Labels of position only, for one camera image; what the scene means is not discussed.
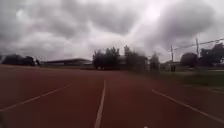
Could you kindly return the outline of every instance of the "overcast sky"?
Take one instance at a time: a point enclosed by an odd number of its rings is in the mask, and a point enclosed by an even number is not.
[[[169,60],[170,46],[224,37],[223,0],[0,0],[0,53],[91,58],[128,45]],[[178,59],[186,51],[177,51]]]

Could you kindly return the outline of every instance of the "grass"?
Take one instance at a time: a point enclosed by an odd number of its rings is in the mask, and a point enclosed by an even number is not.
[[[180,81],[191,86],[224,88],[224,72],[160,72],[157,76],[162,79]]]

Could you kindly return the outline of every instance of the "running track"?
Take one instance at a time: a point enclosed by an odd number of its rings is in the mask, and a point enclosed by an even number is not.
[[[223,128],[224,95],[125,72],[0,66],[0,128]]]

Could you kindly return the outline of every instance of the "field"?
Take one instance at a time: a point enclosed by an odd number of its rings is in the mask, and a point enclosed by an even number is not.
[[[196,72],[161,72],[161,77],[175,79],[183,84],[195,87],[224,89],[224,71],[207,70]]]
[[[0,66],[0,128],[223,128],[223,101],[161,77]]]

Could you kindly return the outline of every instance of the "tree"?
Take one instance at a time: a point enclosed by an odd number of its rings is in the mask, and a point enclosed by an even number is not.
[[[4,60],[3,55],[0,55],[0,64],[3,62],[3,60]]]
[[[145,69],[147,57],[137,52],[131,51],[128,46],[124,47],[125,66],[127,69]]]
[[[95,51],[93,54],[93,66],[96,69],[102,69],[104,65],[104,54],[100,50]]]
[[[119,49],[107,48],[105,53],[101,50],[95,51],[93,55],[93,65],[96,69],[117,69],[119,68]]]
[[[36,59],[36,64],[37,66],[40,66],[40,61],[38,59]]]
[[[185,53],[180,59],[181,66],[195,67],[198,63],[198,56],[195,53]]]
[[[22,65],[23,57],[16,54],[7,55],[2,64]]]
[[[201,66],[213,66],[220,64],[224,58],[224,46],[222,43],[216,44],[212,49],[201,49],[199,62]]]
[[[154,53],[150,59],[150,70],[151,71],[159,70],[159,57],[157,56],[156,53]]]
[[[22,65],[24,66],[35,66],[35,62],[33,57],[31,56],[26,56],[25,58],[22,59]]]

